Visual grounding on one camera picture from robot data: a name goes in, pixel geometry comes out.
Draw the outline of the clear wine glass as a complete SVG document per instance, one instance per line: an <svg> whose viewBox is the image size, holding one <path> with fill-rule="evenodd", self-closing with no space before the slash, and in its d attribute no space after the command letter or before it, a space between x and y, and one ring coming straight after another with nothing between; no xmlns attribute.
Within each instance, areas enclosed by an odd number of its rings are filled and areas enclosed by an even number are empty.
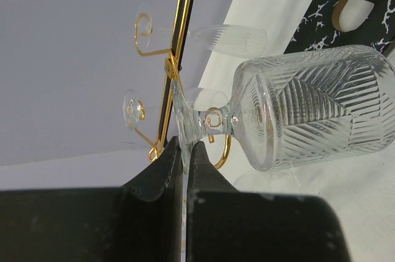
<svg viewBox="0 0 395 262"><path fill-rule="evenodd" d="M290 171L251 171L237 178L233 186L243 192L298 194L301 185Z"/></svg>
<svg viewBox="0 0 395 262"><path fill-rule="evenodd" d="M123 98L123 117L128 129L133 130L142 121L152 121L154 115L158 116L159 127L163 128L170 124L170 99L171 91L164 94L164 103L154 105L153 103L144 104L137 93L132 89L127 89Z"/></svg>

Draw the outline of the short clear glass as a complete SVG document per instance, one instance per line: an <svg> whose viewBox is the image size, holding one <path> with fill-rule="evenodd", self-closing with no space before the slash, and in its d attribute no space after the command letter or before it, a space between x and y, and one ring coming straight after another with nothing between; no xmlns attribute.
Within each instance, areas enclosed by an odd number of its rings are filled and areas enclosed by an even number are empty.
<svg viewBox="0 0 395 262"><path fill-rule="evenodd" d="M394 67L368 46L247 60L217 109L190 107L178 81L171 90L184 169L194 145L218 134L235 138L259 171L375 153L394 141Z"/></svg>

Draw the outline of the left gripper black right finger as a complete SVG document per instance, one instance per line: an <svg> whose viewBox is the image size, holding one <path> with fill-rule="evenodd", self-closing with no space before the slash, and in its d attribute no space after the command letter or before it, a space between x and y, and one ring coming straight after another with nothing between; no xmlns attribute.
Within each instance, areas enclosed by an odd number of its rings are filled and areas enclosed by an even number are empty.
<svg viewBox="0 0 395 262"><path fill-rule="evenodd" d="M202 142L189 164L188 261L350 261L339 219L312 195L240 192Z"/></svg>

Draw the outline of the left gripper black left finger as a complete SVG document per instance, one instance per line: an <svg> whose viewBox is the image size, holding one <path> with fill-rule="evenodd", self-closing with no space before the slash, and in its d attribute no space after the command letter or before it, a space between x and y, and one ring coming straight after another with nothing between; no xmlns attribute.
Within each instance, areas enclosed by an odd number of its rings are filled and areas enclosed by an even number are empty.
<svg viewBox="0 0 395 262"><path fill-rule="evenodd" d="M120 187L1 192L2 261L180 261L177 137Z"/></svg>

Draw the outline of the clear champagne flute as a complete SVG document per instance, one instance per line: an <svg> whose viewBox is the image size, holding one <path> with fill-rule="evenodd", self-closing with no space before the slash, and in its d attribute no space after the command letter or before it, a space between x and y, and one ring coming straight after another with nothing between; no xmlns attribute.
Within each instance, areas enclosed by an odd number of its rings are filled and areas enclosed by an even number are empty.
<svg viewBox="0 0 395 262"><path fill-rule="evenodd" d="M171 28L156 28L147 4L139 6L135 18L136 39L141 52L147 52L155 43L170 40ZM187 38L200 46L224 55L254 59L265 55L268 34L262 28L244 25L211 25L186 32Z"/></svg>

